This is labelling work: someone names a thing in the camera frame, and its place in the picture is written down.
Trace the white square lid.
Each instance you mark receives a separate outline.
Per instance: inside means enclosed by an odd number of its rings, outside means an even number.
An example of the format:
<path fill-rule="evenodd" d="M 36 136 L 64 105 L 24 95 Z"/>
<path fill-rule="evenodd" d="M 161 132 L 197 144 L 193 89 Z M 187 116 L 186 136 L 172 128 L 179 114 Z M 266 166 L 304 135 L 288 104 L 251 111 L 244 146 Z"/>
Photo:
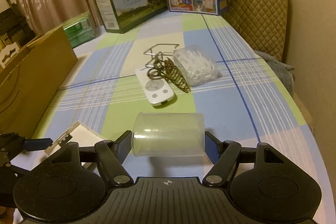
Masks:
<path fill-rule="evenodd" d="M 71 141 L 78 143 L 79 147 L 90 147 L 102 140 L 98 133 L 77 121 L 45 149 L 45 154 L 50 156 Z"/>

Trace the clear plastic cup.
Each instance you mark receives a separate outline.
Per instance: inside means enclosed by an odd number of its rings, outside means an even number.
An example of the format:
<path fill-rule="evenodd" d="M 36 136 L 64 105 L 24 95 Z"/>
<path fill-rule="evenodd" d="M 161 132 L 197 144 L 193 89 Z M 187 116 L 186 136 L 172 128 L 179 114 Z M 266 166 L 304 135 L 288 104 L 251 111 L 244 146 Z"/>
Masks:
<path fill-rule="evenodd" d="M 201 113 L 139 113 L 131 138 L 137 157 L 191 157 L 205 154 Z"/>

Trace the white remote control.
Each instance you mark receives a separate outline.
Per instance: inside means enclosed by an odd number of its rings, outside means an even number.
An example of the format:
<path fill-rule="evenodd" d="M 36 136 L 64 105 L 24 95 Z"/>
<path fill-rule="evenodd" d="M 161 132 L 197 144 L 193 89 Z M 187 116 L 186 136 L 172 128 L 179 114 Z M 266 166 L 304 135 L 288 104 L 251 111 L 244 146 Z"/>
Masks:
<path fill-rule="evenodd" d="M 171 101 L 175 94 L 165 79 L 151 80 L 147 76 L 149 68 L 138 68 L 135 70 L 139 83 L 152 106 L 159 106 Z"/>

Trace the clear box of floss picks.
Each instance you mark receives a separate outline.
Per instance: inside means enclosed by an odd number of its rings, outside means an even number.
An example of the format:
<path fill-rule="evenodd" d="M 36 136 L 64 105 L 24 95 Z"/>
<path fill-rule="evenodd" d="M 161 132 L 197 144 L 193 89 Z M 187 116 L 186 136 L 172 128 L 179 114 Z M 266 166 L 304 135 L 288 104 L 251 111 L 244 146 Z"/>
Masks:
<path fill-rule="evenodd" d="M 196 44 L 175 50 L 173 63 L 191 87 L 214 81 L 220 76 L 216 62 Z"/>

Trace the leopard print hair clip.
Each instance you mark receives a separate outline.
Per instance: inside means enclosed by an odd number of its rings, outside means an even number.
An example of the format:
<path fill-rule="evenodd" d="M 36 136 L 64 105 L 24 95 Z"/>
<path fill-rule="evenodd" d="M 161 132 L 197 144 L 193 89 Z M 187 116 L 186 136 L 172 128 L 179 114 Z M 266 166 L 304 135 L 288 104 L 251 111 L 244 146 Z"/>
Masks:
<path fill-rule="evenodd" d="M 184 78 L 182 72 L 169 58 L 165 60 L 155 59 L 153 67 L 149 68 L 147 77 L 150 80 L 164 79 L 172 82 L 178 89 L 185 93 L 189 93 L 191 88 Z"/>

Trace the silver wire rack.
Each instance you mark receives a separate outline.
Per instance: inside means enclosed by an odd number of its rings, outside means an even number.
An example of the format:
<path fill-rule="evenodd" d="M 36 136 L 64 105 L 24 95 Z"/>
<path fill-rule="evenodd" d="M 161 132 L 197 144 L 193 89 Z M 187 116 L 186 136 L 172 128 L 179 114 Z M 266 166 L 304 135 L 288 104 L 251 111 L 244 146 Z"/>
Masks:
<path fill-rule="evenodd" d="M 164 57 L 172 57 L 173 52 L 177 50 L 180 44 L 177 43 L 158 43 L 148 48 L 143 54 L 150 57 L 145 64 L 146 68 L 153 68 L 155 59 L 163 60 Z M 169 47 L 168 51 L 162 50 L 162 47 Z"/>

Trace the brown cardboard box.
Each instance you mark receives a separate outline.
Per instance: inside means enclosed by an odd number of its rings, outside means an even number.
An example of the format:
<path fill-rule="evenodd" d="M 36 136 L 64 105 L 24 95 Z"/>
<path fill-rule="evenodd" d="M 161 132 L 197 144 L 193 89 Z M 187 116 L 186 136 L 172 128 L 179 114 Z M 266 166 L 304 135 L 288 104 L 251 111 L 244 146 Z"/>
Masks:
<path fill-rule="evenodd" d="M 77 63 L 62 28 L 24 46 L 1 71 L 1 133 L 31 137 Z"/>

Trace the checked tablecloth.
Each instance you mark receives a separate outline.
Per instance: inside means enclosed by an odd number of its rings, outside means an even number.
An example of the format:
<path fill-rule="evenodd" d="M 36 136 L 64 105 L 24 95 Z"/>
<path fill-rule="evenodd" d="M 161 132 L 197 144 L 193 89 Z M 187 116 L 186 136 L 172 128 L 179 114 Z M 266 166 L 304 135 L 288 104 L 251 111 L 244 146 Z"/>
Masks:
<path fill-rule="evenodd" d="M 153 44 L 197 44 L 217 62 L 220 77 L 176 90 L 176 98 L 153 107 L 134 74 Z M 62 84 L 36 130 L 57 137 L 76 121 L 104 137 L 130 129 L 140 112 L 202 113 L 219 139 L 254 146 L 266 141 L 310 174 L 321 186 L 318 223 L 335 223 L 333 194 L 323 159 L 302 114 L 272 69 L 221 17 L 164 12 L 131 32 L 106 34 L 76 48 L 80 65 Z"/>

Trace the grey cloth on chair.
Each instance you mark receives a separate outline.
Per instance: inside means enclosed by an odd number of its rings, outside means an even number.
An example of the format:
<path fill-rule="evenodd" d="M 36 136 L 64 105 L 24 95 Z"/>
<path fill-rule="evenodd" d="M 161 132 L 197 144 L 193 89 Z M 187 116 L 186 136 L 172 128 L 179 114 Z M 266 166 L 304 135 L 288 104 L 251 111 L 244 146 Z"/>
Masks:
<path fill-rule="evenodd" d="M 292 96 L 294 93 L 294 77 L 291 71 L 294 70 L 294 67 L 277 61 L 273 56 L 269 55 L 268 53 L 264 53 L 261 51 L 254 51 L 254 53 L 260 56 L 270 66 L 272 71 L 276 74 L 286 90 Z"/>

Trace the black folding cart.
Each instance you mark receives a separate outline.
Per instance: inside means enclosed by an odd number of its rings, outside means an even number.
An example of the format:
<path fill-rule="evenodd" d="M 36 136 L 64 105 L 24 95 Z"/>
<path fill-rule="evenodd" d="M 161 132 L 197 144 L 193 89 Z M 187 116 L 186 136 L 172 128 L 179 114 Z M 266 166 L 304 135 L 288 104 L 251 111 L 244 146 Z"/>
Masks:
<path fill-rule="evenodd" d="M 10 0 L 6 1 L 9 8 L 1 12 L 1 50 L 13 43 L 22 47 L 36 36 L 18 6 Z"/>

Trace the green tissue pack stack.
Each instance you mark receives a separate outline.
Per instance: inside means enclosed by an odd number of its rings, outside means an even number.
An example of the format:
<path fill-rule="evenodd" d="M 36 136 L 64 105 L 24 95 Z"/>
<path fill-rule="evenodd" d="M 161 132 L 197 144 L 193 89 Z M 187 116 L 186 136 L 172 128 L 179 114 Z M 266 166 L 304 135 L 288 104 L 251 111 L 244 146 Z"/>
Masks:
<path fill-rule="evenodd" d="M 76 48 L 96 37 L 96 24 L 89 11 L 62 23 L 71 47 Z"/>

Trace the beige quilted chair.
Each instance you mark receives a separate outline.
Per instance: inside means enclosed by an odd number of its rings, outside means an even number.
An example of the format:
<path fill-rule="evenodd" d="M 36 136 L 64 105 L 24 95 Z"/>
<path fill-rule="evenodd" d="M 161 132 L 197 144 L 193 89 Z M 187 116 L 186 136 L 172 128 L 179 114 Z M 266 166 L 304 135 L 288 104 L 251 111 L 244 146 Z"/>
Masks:
<path fill-rule="evenodd" d="M 251 46 L 282 60 L 288 0 L 228 0 L 223 18 Z"/>

